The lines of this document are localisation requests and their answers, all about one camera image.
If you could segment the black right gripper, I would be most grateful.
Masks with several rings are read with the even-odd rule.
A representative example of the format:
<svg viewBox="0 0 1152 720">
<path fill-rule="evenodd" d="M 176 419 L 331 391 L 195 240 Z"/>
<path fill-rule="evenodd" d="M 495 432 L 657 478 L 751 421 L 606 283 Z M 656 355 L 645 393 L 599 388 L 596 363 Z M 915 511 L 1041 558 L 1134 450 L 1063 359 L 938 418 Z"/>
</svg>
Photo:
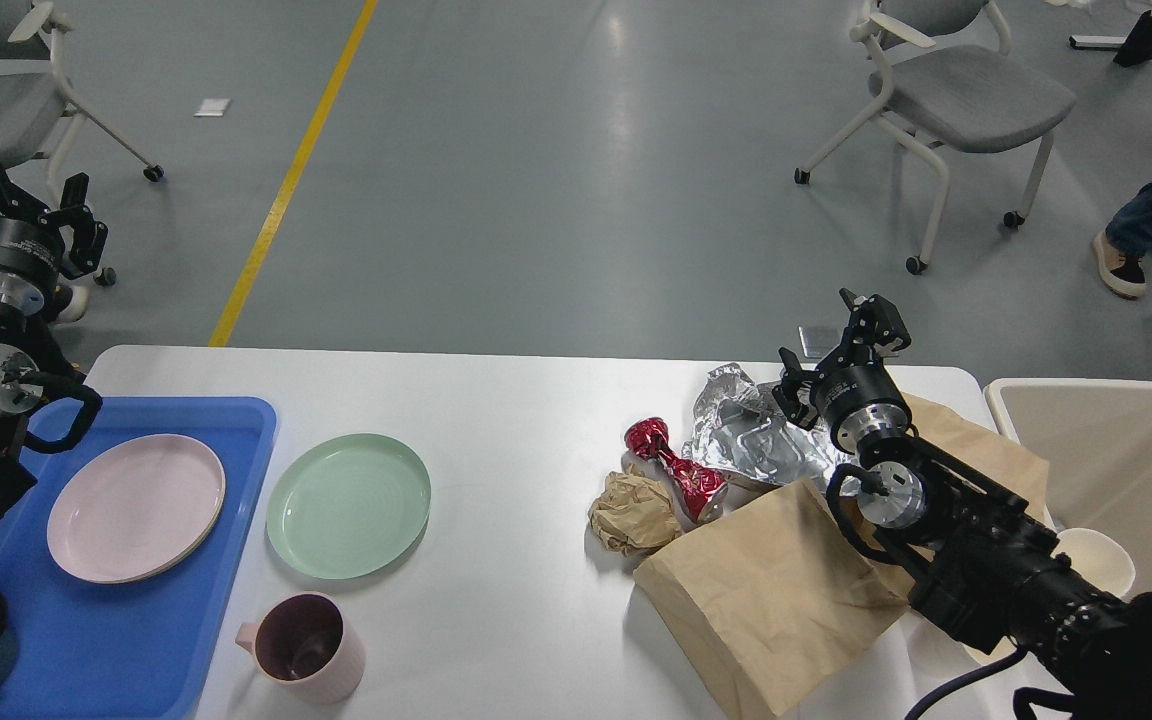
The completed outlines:
<svg viewBox="0 0 1152 720">
<path fill-rule="evenodd" d="M 778 348 L 780 382 L 772 389 L 788 424 L 813 430 L 820 419 L 831 442 L 846 454 L 858 454 L 869 439 L 904 435 L 914 424 L 905 397 L 881 365 L 914 344 L 897 306 L 881 295 L 861 296 L 841 288 L 849 319 L 840 342 L 823 359 L 827 372 L 818 381 L 790 348 Z"/>
</svg>

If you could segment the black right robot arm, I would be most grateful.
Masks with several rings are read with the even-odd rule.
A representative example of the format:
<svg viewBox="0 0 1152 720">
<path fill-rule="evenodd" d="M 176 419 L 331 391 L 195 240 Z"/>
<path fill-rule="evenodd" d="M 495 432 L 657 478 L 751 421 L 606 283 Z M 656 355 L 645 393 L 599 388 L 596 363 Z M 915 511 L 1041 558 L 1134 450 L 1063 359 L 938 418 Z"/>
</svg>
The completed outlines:
<svg viewBox="0 0 1152 720">
<path fill-rule="evenodd" d="M 925 694 L 919 719 L 948 694 L 1033 655 L 1061 691 L 1021 687 L 1011 712 L 1039 707 L 1071 719 L 1152 719 L 1152 592 L 1134 600 L 1096 588 L 1030 518 L 1025 498 L 973 469 L 914 429 L 914 411 L 884 367 L 911 336 L 890 301 L 840 291 L 849 320 L 813 369 L 781 348 L 772 395 L 799 429 L 824 423 L 850 456 L 824 500 L 861 556 L 899 566 L 914 579 L 908 600 L 952 639 L 982 652 L 1002 638 L 1005 659 Z"/>
</svg>

